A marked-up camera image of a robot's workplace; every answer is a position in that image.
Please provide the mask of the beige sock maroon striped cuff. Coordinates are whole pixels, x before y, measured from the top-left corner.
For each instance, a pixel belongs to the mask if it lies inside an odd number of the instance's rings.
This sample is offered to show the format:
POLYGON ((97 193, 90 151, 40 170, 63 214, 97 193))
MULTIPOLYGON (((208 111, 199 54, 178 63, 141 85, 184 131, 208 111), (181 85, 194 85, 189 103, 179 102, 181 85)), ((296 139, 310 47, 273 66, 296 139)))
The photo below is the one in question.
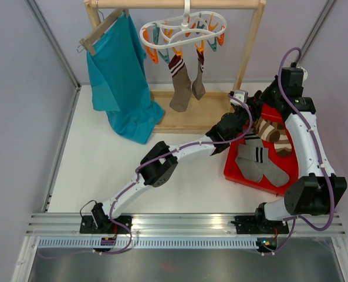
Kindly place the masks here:
POLYGON ((205 86, 202 82, 202 74, 204 71, 204 53, 197 51, 198 56, 198 72, 192 83, 192 94, 197 100, 200 100, 206 93, 205 86))

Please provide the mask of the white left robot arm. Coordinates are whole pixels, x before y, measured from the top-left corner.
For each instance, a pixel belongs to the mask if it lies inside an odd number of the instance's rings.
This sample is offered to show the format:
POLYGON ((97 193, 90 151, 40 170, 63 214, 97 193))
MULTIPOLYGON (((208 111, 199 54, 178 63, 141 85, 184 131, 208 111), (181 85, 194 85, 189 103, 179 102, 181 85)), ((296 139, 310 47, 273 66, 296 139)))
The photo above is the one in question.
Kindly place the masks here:
POLYGON ((217 155, 244 137, 244 126, 252 126, 261 117, 262 104, 254 98, 242 102, 232 93, 229 97, 233 112, 224 114, 201 138, 181 145, 156 143, 135 169, 136 175, 120 192, 105 202, 94 202, 90 214, 81 216, 80 233, 129 233, 130 224, 119 218, 129 204, 144 192, 166 184, 179 163, 217 155))

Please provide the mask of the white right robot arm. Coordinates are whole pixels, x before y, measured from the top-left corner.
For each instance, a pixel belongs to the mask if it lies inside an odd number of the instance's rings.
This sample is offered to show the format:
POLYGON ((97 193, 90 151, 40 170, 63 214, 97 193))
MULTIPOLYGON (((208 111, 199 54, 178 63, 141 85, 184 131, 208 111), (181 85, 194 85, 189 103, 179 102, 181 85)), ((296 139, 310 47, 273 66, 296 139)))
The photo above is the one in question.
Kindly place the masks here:
POLYGON ((275 108, 281 122, 256 113, 252 131, 238 144, 235 163, 245 180, 266 179, 275 187, 286 186, 280 200, 260 204, 253 216, 239 217, 239 224, 267 232, 287 221, 303 220, 316 231, 327 230, 335 207, 347 189, 327 160, 317 130, 316 109, 304 97, 305 71, 282 68, 274 81, 256 93, 253 104, 275 108))

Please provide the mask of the brown striped sock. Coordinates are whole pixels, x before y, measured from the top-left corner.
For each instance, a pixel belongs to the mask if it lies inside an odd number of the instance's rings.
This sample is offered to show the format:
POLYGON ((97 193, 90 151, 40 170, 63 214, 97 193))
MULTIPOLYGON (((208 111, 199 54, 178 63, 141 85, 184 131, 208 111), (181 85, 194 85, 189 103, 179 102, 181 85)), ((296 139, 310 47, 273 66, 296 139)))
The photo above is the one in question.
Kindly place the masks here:
POLYGON ((283 123, 272 122, 260 117, 254 122, 253 132, 263 141, 272 143, 279 157, 288 157, 292 153, 292 145, 283 123))

